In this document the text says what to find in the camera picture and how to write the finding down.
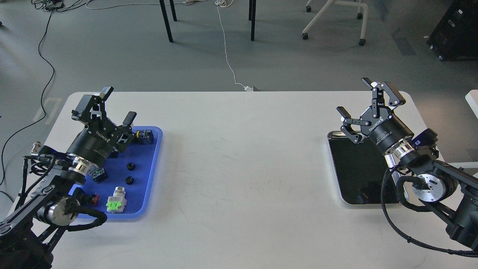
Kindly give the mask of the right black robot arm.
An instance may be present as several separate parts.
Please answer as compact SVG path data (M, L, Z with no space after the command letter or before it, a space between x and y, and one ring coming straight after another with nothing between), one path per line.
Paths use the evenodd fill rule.
M338 106L342 126L354 144L369 138L382 155L394 155L399 163L388 168L381 184L381 208L391 228L408 243L416 246L463 257L477 257L478 213L477 178L438 159L437 133L432 129L418 136L396 116L394 109L405 104L404 97L388 82L361 81L372 91L372 103L360 118L354 119ZM416 212L432 212L446 226L451 240L469 248L468 251L434 247L402 232L390 219L385 205L385 187L394 173L402 173L395 184L399 202Z

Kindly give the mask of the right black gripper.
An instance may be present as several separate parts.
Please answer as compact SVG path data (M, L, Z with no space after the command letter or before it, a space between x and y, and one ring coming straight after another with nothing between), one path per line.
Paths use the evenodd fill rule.
M401 139L410 140L413 132L398 118L391 109L405 104L405 98L394 85L387 82L378 83L369 78L361 78L361 81L372 90L372 105L361 116L353 119L343 106L336 109L342 116L341 131L354 143L362 143L363 135L367 136L376 145L382 155L390 154L390 148ZM378 112L379 116L373 118L372 112ZM361 134L351 127L361 126Z

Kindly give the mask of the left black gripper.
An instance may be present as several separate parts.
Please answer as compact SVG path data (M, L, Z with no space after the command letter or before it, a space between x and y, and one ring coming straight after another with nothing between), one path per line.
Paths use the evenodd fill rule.
M66 152L72 159L70 172L86 176L90 171L101 169L113 151L123 153L133 141L136 112L128 112L121 126L115 126L106 116L105 102L113 90L114 87L106 86L98 94L85 94L72 110L71 118L85 128Z

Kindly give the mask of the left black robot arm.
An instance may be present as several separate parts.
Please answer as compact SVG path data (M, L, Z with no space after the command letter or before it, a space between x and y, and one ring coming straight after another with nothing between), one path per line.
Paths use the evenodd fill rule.
M52 251L66 231L106 222L105 213L85 207L69 192L73 185L83 185L89 172L101 169L113 151L124 152L133 140L136 112L129 112L119 126L106 115L105 102L113 90L107 86L99 94L82 97L71 117L84 128L65 153L43 147L25 157L26 167L29 160L37 160L47 168L34 183L37 189L22 189L14 212L1 222L2 269L49 269Z

